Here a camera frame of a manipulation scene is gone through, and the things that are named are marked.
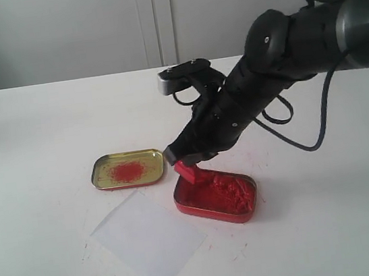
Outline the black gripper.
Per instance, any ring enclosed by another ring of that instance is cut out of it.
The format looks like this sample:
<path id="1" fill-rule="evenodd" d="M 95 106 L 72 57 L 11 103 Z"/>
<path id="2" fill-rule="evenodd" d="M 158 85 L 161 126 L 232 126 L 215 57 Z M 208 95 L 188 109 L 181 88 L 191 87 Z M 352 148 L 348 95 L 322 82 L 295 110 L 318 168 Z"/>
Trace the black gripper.
<path id="1" fill-rule="evenodd" d="M 170 165 L 196 165 L 234 146 L 253 119 L 289 88 L 292 80 L 249 70 L 241 58 L 213 102 L 190 120 L 177 140 L 164 150 Z"/>

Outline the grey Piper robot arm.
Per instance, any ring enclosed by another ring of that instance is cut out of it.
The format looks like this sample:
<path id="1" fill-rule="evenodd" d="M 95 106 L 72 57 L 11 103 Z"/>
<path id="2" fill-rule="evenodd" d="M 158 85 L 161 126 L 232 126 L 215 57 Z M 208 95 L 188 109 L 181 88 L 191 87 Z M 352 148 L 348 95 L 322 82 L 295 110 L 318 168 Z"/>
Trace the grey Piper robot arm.
<path id="1" fill-rule="evenodd" d="M 344 0 L 287 16 L 270 9 L 252 24 L 244 54 L 225 75 L 199 58 L 159 74 L 161 92 L 195 88 L 192 118 L 164 151 L 170 164 L 197 164 L 235 146 L 282 91 L 319 73 L 369 68 L 369 0 Z"/>

